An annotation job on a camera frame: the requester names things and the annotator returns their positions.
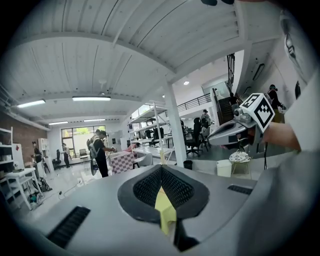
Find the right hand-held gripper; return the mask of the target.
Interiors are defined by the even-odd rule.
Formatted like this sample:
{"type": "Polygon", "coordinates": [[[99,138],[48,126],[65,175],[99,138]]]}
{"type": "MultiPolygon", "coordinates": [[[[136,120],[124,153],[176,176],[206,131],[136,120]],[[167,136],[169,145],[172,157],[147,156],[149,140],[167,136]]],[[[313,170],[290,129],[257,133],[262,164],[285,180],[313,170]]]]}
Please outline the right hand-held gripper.
{"type": "Polygon", "coordinates": [[[227,148],[259,147],[275,112],[264,93],[251,94],[238,108],[233,119],[208,136],[212,146],[227,148]]]}

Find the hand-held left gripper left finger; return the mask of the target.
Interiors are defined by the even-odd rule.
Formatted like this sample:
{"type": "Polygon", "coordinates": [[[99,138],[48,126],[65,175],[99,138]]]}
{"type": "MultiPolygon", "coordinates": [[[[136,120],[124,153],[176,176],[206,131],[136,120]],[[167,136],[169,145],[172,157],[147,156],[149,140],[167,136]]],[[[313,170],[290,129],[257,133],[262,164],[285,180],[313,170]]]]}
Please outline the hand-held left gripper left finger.
{"type": "Polygon", "coordinates": [[[155,205],[161,186],[162,166],[158,164],[125,181],[117,191],[118,202],[133,219],[160,223],[160,212],[155,205]]]}

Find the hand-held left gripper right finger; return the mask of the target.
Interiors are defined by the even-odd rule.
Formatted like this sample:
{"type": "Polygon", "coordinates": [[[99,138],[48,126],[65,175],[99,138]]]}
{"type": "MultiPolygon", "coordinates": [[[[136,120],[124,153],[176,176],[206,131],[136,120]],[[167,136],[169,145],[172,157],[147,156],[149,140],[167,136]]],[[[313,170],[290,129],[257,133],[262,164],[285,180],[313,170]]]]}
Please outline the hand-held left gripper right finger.
{"type": "Polygon", "coordinates": [[[210,191],[203,183],[168,165],[161,166],[161,186],[179,221],[198,216],[209,202],[210,191]]]}

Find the person's right forearm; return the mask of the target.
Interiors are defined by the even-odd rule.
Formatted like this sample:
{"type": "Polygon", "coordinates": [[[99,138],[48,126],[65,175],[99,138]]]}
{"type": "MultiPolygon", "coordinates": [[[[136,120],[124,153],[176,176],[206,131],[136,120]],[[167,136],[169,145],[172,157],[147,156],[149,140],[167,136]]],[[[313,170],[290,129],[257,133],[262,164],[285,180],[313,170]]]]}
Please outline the person's right forearm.
{"type": "Polygon", "coordinates": [[[289,124],[271,122],[263,133],[262,141],[300,151],[301,146],[289,124]]]}

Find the yellow round tablecloth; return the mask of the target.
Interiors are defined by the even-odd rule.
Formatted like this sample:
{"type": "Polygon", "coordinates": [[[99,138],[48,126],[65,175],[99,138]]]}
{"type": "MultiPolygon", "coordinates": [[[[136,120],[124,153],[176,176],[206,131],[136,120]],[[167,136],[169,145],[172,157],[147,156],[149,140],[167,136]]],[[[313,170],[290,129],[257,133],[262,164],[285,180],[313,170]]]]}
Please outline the yellow round tablecloth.
{"type": "Polygon", "coordinates": [[[162,187],[157,193],[154,208],[160,213],[160,228],[162,232],[166,236],[169,236],[172,233],[172,229],[175,227],[177,214],[162,187]]]}

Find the checkered cloth table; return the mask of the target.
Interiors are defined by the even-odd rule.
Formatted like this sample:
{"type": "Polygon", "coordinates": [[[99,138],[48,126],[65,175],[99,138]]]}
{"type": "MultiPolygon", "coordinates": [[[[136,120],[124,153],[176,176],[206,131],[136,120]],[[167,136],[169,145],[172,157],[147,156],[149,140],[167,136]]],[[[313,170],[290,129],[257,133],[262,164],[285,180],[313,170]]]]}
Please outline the checkered cloth table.
{"type": "Polygon", "coordinates": [[[132,170],[134,163],[135,158],[131,152],[114,152],[111,153],[109,156],[109,166],[111,168],[111,175],[120,174],[132,170]]]}

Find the dark staircase with railing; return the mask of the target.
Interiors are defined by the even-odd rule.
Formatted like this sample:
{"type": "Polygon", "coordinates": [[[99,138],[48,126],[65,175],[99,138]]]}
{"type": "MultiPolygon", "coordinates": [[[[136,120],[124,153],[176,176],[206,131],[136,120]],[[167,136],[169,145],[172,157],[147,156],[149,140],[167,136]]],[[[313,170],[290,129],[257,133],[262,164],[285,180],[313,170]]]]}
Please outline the dark staircase with railing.
{"type": "Polygon", "coordinates": [[[234,118],[232,106],[230,104],[230,94],[227,93],[226,97],[218,94],[218,90],[216,88],[212,89],[213,101],[216,105],[216,112],[219,124],[222,125],[231,121],[234,118]]]}

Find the cream waste bin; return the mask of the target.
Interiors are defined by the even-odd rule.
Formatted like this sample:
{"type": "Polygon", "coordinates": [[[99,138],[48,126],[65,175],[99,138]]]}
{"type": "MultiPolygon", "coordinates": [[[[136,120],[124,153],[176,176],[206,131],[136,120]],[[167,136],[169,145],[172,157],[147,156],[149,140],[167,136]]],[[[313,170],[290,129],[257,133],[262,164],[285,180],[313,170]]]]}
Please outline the cream waste bin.
{"type": "Polygon", "coordinates": [[[216,162],[217,175],[220,177],[230,178],[232,175],[233,163],[229,159],[219,160],[216,162]]]}

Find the person's light grey shirt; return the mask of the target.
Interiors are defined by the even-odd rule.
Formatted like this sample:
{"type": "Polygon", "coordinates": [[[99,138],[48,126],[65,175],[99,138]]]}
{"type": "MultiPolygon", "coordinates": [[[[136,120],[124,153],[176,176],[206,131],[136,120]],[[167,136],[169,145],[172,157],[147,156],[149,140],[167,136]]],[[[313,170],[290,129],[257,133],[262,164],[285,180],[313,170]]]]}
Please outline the person's light grey shirt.
{"type": "Polygon", "coordinates": [[[302,81],[285,114],[301,150],[263,172],[247,200],[236,256],[310,255],[320,221],[320,57],[294,16],[280,15],[284,50],[302,81]]]}

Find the stool with patterned cushion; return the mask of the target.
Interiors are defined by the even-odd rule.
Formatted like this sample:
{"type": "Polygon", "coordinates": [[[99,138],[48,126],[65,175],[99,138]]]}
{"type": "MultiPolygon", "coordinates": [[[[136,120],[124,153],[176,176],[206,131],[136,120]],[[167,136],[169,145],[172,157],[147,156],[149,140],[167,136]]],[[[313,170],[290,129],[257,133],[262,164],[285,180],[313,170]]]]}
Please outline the stool with patterned cushion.
{"type": "Polygon", "coordinates": [[[235,171],[237,169],[237,166],[242,166],[245,170],[243,173],[244,175],[249,175],[250,179],[252,179],[252,174],[249,169],[249,163],[251,161],[251,157],[249,156],[248,153],[245,151],[239,151],[237,150],[236,152],[232,153],[229,156],[229,161],[231,162],[232,168],[231,168],[231,175],[235,174],[235,171]]]}

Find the black office chair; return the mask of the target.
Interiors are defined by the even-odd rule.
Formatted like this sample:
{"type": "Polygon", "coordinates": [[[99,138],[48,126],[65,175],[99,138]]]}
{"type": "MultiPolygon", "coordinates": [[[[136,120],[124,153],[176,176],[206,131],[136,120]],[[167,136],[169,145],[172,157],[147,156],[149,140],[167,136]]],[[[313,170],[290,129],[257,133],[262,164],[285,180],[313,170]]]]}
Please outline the black office chair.
{"type": "Polygon", "coordinates": [[[200,134],[201,134],[202,126],[201,126],[201,120],[199,117],[196,117],[193,120],[193,132],[192,132],[192,139],[187,139],[185,141],[185,145],[188,147],[188,150],[186,150],[186,154],[196,154],[198,157],[200,156],[200,134]]]}

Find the white pillar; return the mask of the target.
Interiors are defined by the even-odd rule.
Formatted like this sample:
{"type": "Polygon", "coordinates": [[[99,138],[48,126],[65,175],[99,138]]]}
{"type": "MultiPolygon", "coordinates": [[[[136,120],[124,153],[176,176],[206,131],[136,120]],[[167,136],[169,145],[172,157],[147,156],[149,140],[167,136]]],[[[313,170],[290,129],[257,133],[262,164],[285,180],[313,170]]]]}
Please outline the white pillar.
{"type": "Polygon", "coordinates": [[[165,95],[165,105],[168,110],[169,124],[175,148],[175,157],[177,166],[184,167],[184,161],[187,159],[184,134],[181,120],[178,112],[177,102],[174,95],[172,84],[164,77],[163,91],[165,95]]]}

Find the white metal shelving rack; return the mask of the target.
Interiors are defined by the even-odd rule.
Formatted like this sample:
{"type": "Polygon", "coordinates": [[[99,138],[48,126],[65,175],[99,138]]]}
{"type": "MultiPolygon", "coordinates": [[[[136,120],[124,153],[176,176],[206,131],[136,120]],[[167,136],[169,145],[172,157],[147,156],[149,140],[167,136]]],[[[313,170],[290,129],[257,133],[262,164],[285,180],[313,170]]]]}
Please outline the white metal shelving rack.
{"type": "Polygon", "coordinates": [[[127,124],[129,144],[140,146],[169,148],[172,140],[168,120],[168,109],[153,103],[137,110],[137,115],[130,117],[127,124]]]}

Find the large window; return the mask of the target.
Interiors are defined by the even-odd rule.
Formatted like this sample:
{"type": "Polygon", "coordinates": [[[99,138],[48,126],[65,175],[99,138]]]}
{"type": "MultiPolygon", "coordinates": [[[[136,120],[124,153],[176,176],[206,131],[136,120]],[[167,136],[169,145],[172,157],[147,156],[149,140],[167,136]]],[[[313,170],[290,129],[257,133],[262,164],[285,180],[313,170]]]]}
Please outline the large window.
{"type": "Polygon", "coordinates": [[[68,147],[69,157],[71,159],[79,158],[80,150],[85,149],[88,153],[87,140],[94,136],[96,130],[105,131],[106,126],[100,125],[61,129],[61,142],[68,147]]]}

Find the white side table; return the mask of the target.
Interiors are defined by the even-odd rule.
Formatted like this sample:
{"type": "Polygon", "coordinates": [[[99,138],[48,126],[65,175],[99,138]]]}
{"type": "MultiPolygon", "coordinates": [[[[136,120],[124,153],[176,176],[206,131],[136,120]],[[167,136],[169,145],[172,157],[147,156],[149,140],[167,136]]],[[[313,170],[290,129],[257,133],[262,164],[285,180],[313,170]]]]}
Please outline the white side table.
{"type": "Polygon", "coordinates": [[[22,196],[22,199],[25,202],[27,208],[30,211],[32,210],[29,200],[27,199],[27,196],[24,192],[23,184],[26,184],[28,182],[32,183],[34,181],[36,190],[40,193],[41,196],[43,195],[43,192],[41,191],[40,185],[38,183],[38,179],[36,177],[36,169],[34,167],[24,168],[19,172],[8,172],[5,175],[5,180],[8,185],[10,195],[13,197],[13,201],[18,208],[20,208],[20,205],[17,203],[16,193],[20,192],[20,195],[22,196]]]}

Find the white shelf unit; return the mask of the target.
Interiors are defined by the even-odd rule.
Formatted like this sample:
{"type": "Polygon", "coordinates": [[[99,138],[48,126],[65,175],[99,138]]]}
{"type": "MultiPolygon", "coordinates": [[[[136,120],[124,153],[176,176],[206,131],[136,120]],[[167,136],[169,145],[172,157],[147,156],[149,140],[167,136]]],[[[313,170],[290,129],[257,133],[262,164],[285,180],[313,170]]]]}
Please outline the white shelf unit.
{"type": "Polygon", "coordinates": [[[0,128],[0,180],[14,169],[13,160],[13,127],[0,128]]]}

